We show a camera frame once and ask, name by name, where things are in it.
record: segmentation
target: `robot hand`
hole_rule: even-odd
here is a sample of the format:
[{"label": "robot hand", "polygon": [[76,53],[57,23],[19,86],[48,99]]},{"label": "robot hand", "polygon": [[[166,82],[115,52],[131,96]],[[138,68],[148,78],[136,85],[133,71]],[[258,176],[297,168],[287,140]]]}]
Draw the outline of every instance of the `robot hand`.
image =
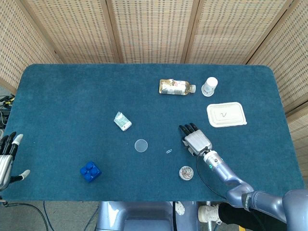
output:
[{"label": "robot hand", "polygon": [[13,141],[15,135],[16,132],[13,132],[0,140],[0,191],[6,189],[10,183],[25,179],[30,173],[30,170],[26,170],[18,176],[11,177],[13,161],[15,160],[19,143],[23,138],[23,135],[20,134]]},{"label": "robot hand", "polygon": [[211,141],[199,130],[195,124],[180,125],[180,129],[185,133],[182,141],[185,146],[188,146],[188,151],[192,155],[203,155],[204,152],[212,149]]}]

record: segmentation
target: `black cable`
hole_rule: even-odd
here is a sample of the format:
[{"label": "black cable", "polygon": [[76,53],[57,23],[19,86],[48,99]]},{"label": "black cable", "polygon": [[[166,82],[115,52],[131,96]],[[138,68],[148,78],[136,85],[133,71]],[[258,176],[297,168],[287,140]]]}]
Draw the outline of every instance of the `black cable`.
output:
[{"label": "black cable", "polygon": [[97,206],[97,209],[96,209],[95,212],[93,213],[92,217],[91,217],[90,220],[88,221],[88,223],[87,223],[87,225],[86,225],[86,227],[85,227],[85,229],[84,229],[83,231],[86,231],[87,227],[90,225],[90,223],[91,223],[93,217],[95,216],[95,214],[97,213],[98,209],[99,209],[99,206]]},{"label": "black cable", "polygon": [[177,217],[176,217],[176,213],[175,213],[175,201],[172,202],[172,220],[173,220],[173,231],[178,231]]},{"label": "black cable", "polygon": [[47,222],[46,222],[46,219],[44,218],[44,215],[43,215],[42,212],[41,212],[37,207],[35,207],[34,205],[26,204],[26,203],[9,203],[9,204],[4,205],[4,207],[13,207],[13,206],[18,206],[18,205],[25,205],[25,206],[29,206],[29,207],[31,207],[31,208],[36,209],[36,210],[39,212],[39,214],[41,215],[41,217],[43,218],[43,220],[44,220],[45,227],[46,227],[46,231],[49,230],[49,229],[48,229]]},{"label": "black cable", "polygon": [[213,193],[215,193],[217,196],[221,197],[222,199],[225,199],[225,200],[226,200],[226,199],[227,199],[226,197],[220,195],[218,192],[216,192],[214,189],[212,189],[212,188],[204,181],[204,179],[201,177],[200,172],[199,172],[199,168],[198,168],[198,158],[199,158],[199,156],[200,156],[200,155],[198,155],[197,158],[196,158],[196,168],[197,168],[197,172],[198,172],[198,175],[199,175],[200,179],[202,180],[202,182],[203,182]]},{"label": "black cable", "polygon": [[266,231],[264,225],[262,224],[262,222],[261,222],[260,218],[257,216],[257,214],[255,214],[255,212],[254,212],[253,210],[251,210],[251,213],[252,213],[252,215],[254,215],[254,217],[255,217],[255,219],[257,220],[257,222],[259,223],[261,229],[262,229],[263,231]]},{"label": "black cable", "polygon": [[50,220],[49,220],[49,217],[48,217],[47,211],[46,211],[45,201],[43,201],[43,208],[44,208],[44,212],[45,212],[45,216],[46,216],[46,218],[47,218],[48,224],[49,224],[49,226],[50,226],[51,230],[52,230],[52,231],[54,231],[54,229],[53,229],[53,227],[52,227],[52,225],[51,225],[51,223],[50,223]]}]

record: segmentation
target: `white cap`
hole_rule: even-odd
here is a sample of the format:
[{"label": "white cap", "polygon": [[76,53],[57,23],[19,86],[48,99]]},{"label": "white cap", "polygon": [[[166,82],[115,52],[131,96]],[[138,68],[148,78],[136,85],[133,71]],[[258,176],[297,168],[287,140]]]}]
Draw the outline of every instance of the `white cap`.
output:
[{"label": "white cap", "polygon": [[207,80],[206,80],[206,83],[207,85],[211,86],[211,87],[216,87],[217,84],[218,84],[218,80],[215,78],[215,77],[209,77]]},{"label": "white cap", "polygon": [[196,92],[196,85],[191,85],[190,89],[189,89],[190,93],[195,93]]}]

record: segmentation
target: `white shoe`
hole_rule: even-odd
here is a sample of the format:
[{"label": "white shoe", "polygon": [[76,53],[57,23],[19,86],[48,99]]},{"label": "white shoe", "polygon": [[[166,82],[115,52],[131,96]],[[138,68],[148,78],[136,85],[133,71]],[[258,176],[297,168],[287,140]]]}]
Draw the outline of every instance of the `white shoe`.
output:
[{"label": "white shoe", "polygon": [[22,174],[20,174],[20,176],[22,176],[23,177],[22,180],[24,180],[29,174],[30,174],[30,170],[28,169],[28,170],[24,171]]},{"label": "white shoe", "polygon": [[218,215],[218,206],[203,205],[198,208],[198,218],[200,222],[207,223],[209,221],[221,224],[221,220]]}]

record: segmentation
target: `table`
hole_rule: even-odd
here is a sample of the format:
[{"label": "table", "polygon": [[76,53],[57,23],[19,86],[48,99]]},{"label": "table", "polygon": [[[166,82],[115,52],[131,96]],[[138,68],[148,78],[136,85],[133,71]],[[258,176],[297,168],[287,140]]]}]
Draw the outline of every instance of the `table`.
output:
[{"label": "table", "polygon": [[[205,97],[205,80],[218,79]],[[197,86],[187,96],[158,93],[159,80]],[[206,107],[239,102],[247,125],[214,128]],[[122,131],[118,111],[132,122]],[[233,171],[256,190],[283,195],[303,188],[295,151],[273,72],[259,65],[34,64],[23,73],[6,128],[23,133],[6,200],[215,201],[196,174],[196,159],[184,148],[179,125],[193,122]],[[146,152],[134,149],[148,141]],[[225,188],[199,159],[203,178]],[[79,170],[94,161],[103,172],[88,183]],[[182,166],[195,176],[183,181]]]}]

